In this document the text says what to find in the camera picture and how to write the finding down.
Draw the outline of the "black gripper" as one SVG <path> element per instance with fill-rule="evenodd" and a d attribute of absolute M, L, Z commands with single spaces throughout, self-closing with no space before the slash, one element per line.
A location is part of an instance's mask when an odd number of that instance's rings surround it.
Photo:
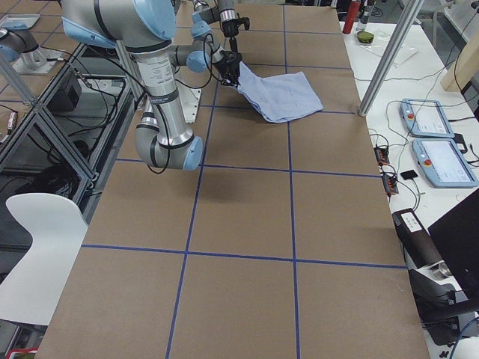
<path fill-rule="evenodd" d="M 232 85 L 235 88 L 240 86 L 240 62 L 242 55 L 232 51 L 220 51 L 221 59 L 216 63 L 216 69 L 219 71 L 221 84 Z"/>
<path fill-rule="evenodd" d="M 237 39 L 235 36 L 239 33 L 239 27 L 243 25 L 245 30 L 250 29 L 250 19 L 248 17 L 240 17 L 237 19 L 229 19 L 221 22 L 221 30 L 225 37 L 229 37 L 230 49 L 234 53 L 238 53 Z"/>

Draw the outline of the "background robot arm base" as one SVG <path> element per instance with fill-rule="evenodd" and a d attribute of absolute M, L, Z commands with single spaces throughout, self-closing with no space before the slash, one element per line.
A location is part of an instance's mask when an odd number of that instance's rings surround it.
<path fill-rule="evenodd" d="M 19 74 L 48 74 L 57 57 L 53 55 L 52 61 L 49 61 L 51 52 L 39 45 L 24 22 L 7 21 L 1 27 L 1 56 L 13 63 L 13 68 Z"/>

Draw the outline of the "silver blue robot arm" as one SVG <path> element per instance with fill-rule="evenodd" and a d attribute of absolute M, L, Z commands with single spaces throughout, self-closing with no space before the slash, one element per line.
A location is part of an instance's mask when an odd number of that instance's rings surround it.
<path fill-rule="evenodd" d="M 200 20 L 207 24 L 218 22 L 223 35 L 229 40 L 231 51 L 239 52 L 236 37 L 242 25 L 246 31 L 250 29 L 250 19 L 240 17 L 235 10 L 234 1 L 214 1 L 214 5 L 209 5 L 206 1 L 193 1 L 193 10 L 192 19 L 194 23 Z"/>
<path fill-rule="evenodd" d="M 233 1 L 215 7 L 194 3 L 189 46 L 172 43 L 177 30 L 171 1 L 63 1 L 62 21 L 68 37 L 80 43 L 114 49 L 123 42 L 137 63 L 147 96 L 146 109 L 136 127 L 139 157 L 155 168 L 193 171 L 201 163 L 203 140 L 186 123 L 177 67 L 193 72 L 216 69 L 226 86 L 237 86 L 241 54 L 236 37 L 240 18 Z"/>

